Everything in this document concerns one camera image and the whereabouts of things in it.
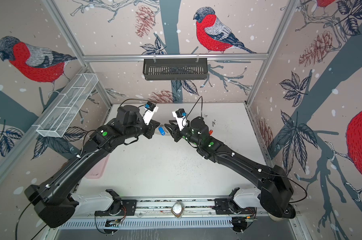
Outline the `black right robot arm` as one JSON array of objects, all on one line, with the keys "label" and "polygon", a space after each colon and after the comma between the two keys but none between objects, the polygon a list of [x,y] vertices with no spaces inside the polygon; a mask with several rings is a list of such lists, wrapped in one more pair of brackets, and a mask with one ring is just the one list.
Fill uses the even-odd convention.
[{"label": "black right robot arm", "polygon": [[257,198],[269,214],[283,219],[296,217],[296,210],[290,204],[294,190],[281,167],[275,165],[271,168],[233,151],[225,143],[212,137],[202,117],[196,117],[182,130],[174,121],[165,124],[165,128],[175,142],[184,139],[204,159],[223,165],[250,181],[261,191]]}]

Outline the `blue capped key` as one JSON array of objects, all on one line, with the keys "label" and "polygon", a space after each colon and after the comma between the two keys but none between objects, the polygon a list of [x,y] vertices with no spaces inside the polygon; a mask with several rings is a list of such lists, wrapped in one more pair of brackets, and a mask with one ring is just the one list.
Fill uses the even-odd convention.
[{"label": "blue capped key", "polygon": [[166,132],[164,131],[163,127],[159,127],[159,132],[162,136],[165,136],[166,135]]}]

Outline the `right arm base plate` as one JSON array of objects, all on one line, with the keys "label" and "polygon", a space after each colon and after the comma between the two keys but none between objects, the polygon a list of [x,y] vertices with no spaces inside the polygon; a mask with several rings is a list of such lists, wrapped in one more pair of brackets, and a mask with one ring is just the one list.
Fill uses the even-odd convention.
[{"label": "right arm base plate", "polygon": [[214,199],[212,207],[217,215],[254,215],[257,213],[257,208],[254,207],[239,207],[234,200],[228,199]]}]

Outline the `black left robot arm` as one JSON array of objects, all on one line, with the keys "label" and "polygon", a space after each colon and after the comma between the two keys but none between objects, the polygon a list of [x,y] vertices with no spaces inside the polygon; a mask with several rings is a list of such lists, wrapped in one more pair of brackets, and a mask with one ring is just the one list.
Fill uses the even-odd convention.
[{"label": "black left robot arm", "polygon": [[146,111],[126,105],[118,108],[117,116],[99,127],[89,137],[77,156],[65,167],[40,185],[30,185],[25,195],[34,206],[37,215],[49,227],[57,228],[66,223],[75,213],[79,202],[71,197],[71,190],[103,158],[127,139],[139,140],[139,136],[151,139],[160,123],[153,120],[158,111],[156,104],[147,102]]}]

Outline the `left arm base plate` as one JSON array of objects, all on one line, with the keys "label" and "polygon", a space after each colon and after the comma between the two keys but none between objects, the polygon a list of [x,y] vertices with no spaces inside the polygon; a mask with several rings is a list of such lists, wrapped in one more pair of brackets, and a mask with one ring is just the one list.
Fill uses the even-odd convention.
[{"label": "left arm base plate", "polygon": [[96,217],[134,216],[137,200],[114,200],[112,205],[104,211],[96,211]]}]

